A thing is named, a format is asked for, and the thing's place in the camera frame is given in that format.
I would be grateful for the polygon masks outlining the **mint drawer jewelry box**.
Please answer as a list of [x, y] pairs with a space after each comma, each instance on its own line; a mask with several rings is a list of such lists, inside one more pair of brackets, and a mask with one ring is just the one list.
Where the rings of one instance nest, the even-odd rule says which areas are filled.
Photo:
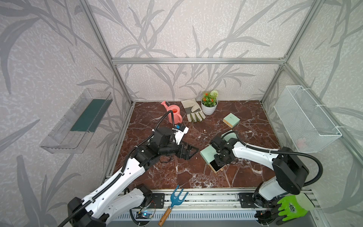
[[216, 154], [217, 154], [216, 150], [211, 145], [208, 145], [207, 147], [205, 147], [203, 150], [200, 151], [200, 155], [214, 173], [218, 173], [224, 170], [223, 166], [217, 165], [214, 158]]

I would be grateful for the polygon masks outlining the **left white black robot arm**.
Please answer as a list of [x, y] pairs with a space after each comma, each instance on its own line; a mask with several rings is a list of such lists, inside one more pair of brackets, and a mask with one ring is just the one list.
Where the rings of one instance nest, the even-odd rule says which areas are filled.
[[189, 131], [184, 124], [172, 129], [160, 127], [129, 152], [122, 166], [96, 190], [84, 198], [73, 198], [68, 203], [68, 217], [59, 224], [70, 223], [73, 227], [105, 227], [125, 211], [150, 204], [152, 192], [139, 186], [120, 195], [135, 179], [143, 175], [162, 156], [176, 156], [188, 160], [191, 151], [199, 151], [182, 138]]

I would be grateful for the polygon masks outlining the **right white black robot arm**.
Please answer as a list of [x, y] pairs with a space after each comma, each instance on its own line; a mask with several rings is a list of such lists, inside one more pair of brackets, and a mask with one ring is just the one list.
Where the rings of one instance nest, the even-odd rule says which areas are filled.
[[[261, 183], [253, 194], [255, 203], [260, 206], [272, 201], [282, 194], [298, 195], [308, 185], [317, 182], [323, 174], [322, 163], [314, 156], [294, 152], [288, 147], [269, 149], [247, 144], [238, 137], [225, 140], [225, 135], [214, 137], [210, 145], [216, 151], [214, 160], [218, 166], [232, 164], [237, 159], [246, 159], [274, 171], [275, 176]], [[318, 166], [316, 176], [307, 180], [310, 173], [301, 157], [314, 161]]]

